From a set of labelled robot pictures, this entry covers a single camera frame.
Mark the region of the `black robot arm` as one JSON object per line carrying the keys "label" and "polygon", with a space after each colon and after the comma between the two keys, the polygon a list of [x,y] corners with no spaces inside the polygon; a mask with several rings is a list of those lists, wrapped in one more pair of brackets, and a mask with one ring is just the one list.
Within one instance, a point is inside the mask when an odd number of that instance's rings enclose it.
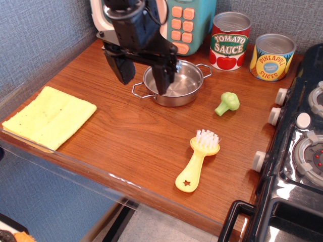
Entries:
{"label": "black robot arm", "polygon": [[165,94],[179,66],[177,47],[160,33],[156,1],[105,1],[111,34],[100,30],[104,54],[118,80],[128,84],[135,76],[135,63],[152,68],[157,91]]}

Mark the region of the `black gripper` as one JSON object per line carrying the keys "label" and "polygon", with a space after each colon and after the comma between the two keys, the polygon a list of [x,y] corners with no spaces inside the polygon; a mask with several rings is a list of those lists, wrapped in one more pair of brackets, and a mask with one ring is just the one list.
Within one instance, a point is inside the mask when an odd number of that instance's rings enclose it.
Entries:
{"label": "black gripper", "polygon": [[135,63],[152,67],[157,92],[163,95],[173,83],[181,65],[177,47],[160,33],[164,24],[157,7],[97,7],[97,37],[118,80],[133,80]]}

